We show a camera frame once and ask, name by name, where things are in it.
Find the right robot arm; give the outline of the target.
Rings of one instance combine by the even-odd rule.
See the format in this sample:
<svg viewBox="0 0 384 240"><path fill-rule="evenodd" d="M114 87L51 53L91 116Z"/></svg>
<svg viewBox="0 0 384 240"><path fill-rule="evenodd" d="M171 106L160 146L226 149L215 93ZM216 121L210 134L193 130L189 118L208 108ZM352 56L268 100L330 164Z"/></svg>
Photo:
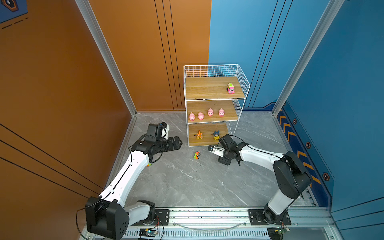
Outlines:
<svg viewBox="0 0 384 240"><path fill-rule="evenodd" d="M288 216L288 207L312 183L312 175L293 152L282 154L260 150L244 141L236 143L234 137L227 134L219 138L219 144L212 146L211 152L219 156L219 163L227 166L236 160L238 165L249 162L272 171L279 189L265 205L262 221L269 225L283 223Z"/></svg>

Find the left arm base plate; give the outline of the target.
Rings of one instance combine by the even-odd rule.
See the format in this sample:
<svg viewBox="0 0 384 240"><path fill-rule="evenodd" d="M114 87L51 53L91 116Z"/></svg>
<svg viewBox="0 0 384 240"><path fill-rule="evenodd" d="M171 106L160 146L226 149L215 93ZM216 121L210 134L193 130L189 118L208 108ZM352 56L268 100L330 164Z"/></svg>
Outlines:
<svg viewBox="0 0 384 240"><path fill-rule="evenodd" d="M160 222L160 226L168 226L170 220L170 210L169 209L158 209L156 208L149 217L145 220L138 221L133 224L133 226L155 226Z"/></svg>

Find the pink toy truck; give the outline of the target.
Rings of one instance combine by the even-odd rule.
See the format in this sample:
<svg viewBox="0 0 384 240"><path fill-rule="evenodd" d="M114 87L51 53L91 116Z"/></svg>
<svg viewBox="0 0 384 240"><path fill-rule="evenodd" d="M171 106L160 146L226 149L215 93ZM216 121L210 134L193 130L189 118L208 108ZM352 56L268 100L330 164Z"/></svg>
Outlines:
<svg viewBox="0 0 384 240"><path fill-rule="evenodd" d="M235 93L235 88L234 88L234 85L232 83L228 83L227 92L228 92L228 94L234 94Z"/></svg>

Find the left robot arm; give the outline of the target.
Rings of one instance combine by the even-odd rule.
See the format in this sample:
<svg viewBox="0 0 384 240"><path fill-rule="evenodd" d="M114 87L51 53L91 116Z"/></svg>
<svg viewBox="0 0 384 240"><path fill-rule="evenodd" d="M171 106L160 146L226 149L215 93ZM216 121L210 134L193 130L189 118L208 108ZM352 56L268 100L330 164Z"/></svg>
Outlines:
<svg viewBox="0 0 384 240"><path fill-rule="evenodd" d="M129 148L129 155L116 177L98 197L90 197L83 210L87 231L112 240L120 240L127 228L138 222L149 225L155 221L153 202L140 200L125 209L127 197L141 172L156 162L154 155L177 151L183 142L169 137L165 122L149 124L147 133Z"/></svg>

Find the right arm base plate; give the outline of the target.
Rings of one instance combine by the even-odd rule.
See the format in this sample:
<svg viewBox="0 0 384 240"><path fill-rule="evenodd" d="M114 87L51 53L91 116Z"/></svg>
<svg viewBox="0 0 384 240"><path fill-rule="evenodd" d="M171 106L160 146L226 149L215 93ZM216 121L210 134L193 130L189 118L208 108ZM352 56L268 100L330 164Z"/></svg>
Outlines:
<svg viewBox="0 0 384 240"><path fill-rule="evenodd" d="M271 210L249 209L248 214L252 226L290 226L292 224L288 210L276 215Z"/></svg>

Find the pink pig toy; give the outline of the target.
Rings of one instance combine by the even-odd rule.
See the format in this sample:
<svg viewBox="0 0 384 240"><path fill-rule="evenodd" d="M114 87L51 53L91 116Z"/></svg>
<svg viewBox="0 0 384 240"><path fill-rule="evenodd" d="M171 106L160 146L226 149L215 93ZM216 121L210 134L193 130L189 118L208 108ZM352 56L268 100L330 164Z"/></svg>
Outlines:
<svg viewBox="0 0 384 240"><path fill-rule="evenodd" d="M202 112L198 113L198 119L202 121L204 119L204 114Z"/></svg>
<svg viewBox="0 0 384 240"><path fill-rule="evenodd" d="M194 113L190 113L190 114L189 114L189 120L190 120L190 121L194 121L195 118L196 118L196 116L195 116Z"/></svg>
<svg viewBox="0 0 384 240"><path fill-rule="evenodd" d="M214 115L214 110L212 108L208 109L207 114L209 117L212 117Z"/></svg>

